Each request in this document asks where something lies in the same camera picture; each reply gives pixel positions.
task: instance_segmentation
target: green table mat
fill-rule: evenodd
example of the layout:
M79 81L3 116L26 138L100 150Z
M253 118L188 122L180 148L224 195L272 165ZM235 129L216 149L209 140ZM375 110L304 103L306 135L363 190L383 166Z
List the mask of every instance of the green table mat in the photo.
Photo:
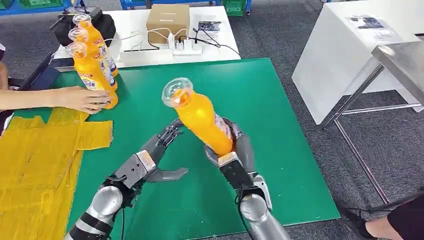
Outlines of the green table mat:
M287 96L268 58L120 68L118 105L88 121L113 120L109 148L85 151L68 229L87 209L106 176L177 117L161 93L177 77L189 78L194 90L213 102L215 111L248 133L256 167L264 176L273 215L284 225L339 218ZM82 86L76 72L63 72L53 88ZM48 108L20 110L16 116L41 115ZM165 170L189 173L176 182L147 183L134 208L125 211L125 239L177 240L244 232L234 204L235 191L205 157L202 142L188 129L160 162ZM112 239L121 237L122 214Z

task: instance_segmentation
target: brown cardboard box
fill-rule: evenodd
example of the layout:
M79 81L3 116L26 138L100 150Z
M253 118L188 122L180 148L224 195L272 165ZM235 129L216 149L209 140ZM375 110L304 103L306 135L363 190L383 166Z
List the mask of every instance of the brown cardboard box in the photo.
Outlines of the brown cardboard box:
M190 6L183 4L154 4L151 7L150 14L146 22L147 30L167 28L172 34L176 34L181 29L190 29ZM165 37L168 37L170 32L167 29L156 30ZM157 34L149 32L148 39L152 44L165 44L167 40ZM186 31L180 31L175 40L180 36L185 36Z

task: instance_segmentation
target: white table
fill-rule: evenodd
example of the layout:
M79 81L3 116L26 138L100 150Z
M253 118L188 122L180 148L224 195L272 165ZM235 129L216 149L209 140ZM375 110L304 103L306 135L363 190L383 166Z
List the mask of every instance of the white table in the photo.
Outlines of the white table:
M420 40L415 34L424 33L423 10L422 0L364 0L324 4L292 75L317 125L342 96L352 94L378 65L371 52L381 42L364 37L346 17L369 15L382 19L397 34L396 38L385 44L415 42ZM364 93L388 90L397 90L410 104L418 102L387 70Z
M150 9L105 11L104 13L111 15L115 22L116 34L114 39L123 39L142 33L129 39L112 41L109 46L109 52L116 61L118 68L240 59L240 56L228 47L218 48L205 43L200 43L203 51L201 55L173 56L172 51L168 49L166 44L153 44L160 47L160 50L130 51L131 49L140 49L139 46L134 46L139 44L142 39L141 49L152 49L147 41L146 29L146 21ZM223 6L190 7L190 29L188 31L190 37L195 37L196 33L193 28L198 28L199 21L221 21L220 31L214 33L212 37L219 44L227 45L235 51L239 51ZM208 40L208 37L203 32L199 32L197 38L212 42ZM54 55L55 59L69 57L63 46L60 46Z

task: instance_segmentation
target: silver robotic arm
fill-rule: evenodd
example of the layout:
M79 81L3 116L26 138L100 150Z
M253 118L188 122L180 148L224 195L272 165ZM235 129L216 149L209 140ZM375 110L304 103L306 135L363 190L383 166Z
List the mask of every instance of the silver robotic arm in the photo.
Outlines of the silver robotic arm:
M227 181L236 190L237 208L248 220L249 235L253 240L291 240L281 223L273 217L270 193L264 178L255 169L255 156L250 138L240 131L238 125L224 118L230 126L234 139L234 151L218 157L205 146L207 158L222 172Z
M106 240L114 226L117 214L132 207L143 184L179 180L188 172L186 168L165 171L158 168L168 145L181 133L179 119L155 134L141 150L129 159L100 185L91 205L64 237L65 240Z

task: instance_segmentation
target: bottle cap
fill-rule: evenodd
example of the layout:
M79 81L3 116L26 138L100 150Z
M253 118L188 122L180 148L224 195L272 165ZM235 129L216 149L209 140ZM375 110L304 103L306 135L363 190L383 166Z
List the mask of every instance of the bottle cap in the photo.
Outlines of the bottle cap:
M178 77L166 84L162 91L163 103L171 108L182 107L193 94L193 83L186 77Z
M74 42L85 43L89 39L89 32L82 27L76 27L71 29L67 36Z
M80 41L74 41L66 47L66 51L73 58L84 58L87 55L87 45Z
M92 18L87 13L78 13L73 16L72 22L78 27L85 28L92 24Z

